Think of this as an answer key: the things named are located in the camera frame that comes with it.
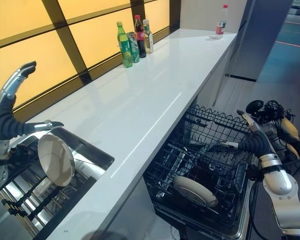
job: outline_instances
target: dish rack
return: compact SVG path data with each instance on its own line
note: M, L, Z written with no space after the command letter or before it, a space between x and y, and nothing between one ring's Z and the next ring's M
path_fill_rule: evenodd
M240 212L251 154L225 148L220 142L240 142L249 133L246 122L238 117L190 107L143 174L152 202L199 222L231 227ZM218 204L208 207L179 191L173 184L175 176L205 186Z
M60 187L52 184L41 196L33 191L46 177L38 157L38 139L28 138L12 149L26 164L8 165L8 179L0 190L0 199L11 215L27 229L33 239L46 239L82 196L96 182L75 169L71 182Z

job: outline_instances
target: can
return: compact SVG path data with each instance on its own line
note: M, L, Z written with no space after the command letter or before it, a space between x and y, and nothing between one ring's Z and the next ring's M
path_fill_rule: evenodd
M132 62L138 63L140 61L140 57L139 57L137 35L133 31L128 32L126 35L128 36L130 47L131 47L130 51L131 51L131 56L132 56Z

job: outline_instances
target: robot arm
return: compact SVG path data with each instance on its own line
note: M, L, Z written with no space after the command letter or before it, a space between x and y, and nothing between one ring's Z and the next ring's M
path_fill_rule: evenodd
M8 178L7 164L10 139L31 134L34 132L50 130L63 126L61 122L24 123L19 122L13 115L13 106L16 102L16 92L29 74L36 70L36 62L29 62L17 69L6 81L0 90L0 188Z
M269 194L274 215L281 231L289 238L300 236L300 201L298 183L288 174L276 151L260 126L245 112L237 111L248 124L252 135L242 142L222 142L230 148L255 154L264 176L263 186Z

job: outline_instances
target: gray floor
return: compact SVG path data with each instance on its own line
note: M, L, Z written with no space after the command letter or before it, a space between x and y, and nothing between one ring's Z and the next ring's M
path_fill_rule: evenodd
M296 33L300 31L300 25L285 23L282 30L278 41L300 45L300 33ZM250 101L256 99L265 102L277 100L285 109L290 108L296 115L294 125L300 134L300 47L276 42L257 82L230 78L218 98L216 108L235 114L237 109L244 110ZM300 174L295 178L300 198ZM281 233L272 214L270 198L261 184L254 220L267 239L280 239ZM251 236L251 240L259 239L255 233Z

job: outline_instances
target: glass bottle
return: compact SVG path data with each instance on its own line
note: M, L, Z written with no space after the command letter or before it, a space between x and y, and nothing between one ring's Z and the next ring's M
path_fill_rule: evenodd
M137 43L139 47L139 56L140 58L145 58L147 56L146 48L145 48L145 33L144 33L144 26L140 21L140 15L135 15L135 24L134 24L134 31L137 35Z
M154 52L154 39L152 32L150 31L149 20L143 20L144 26L144 44L145 44L145 51L147 54L151 54Z

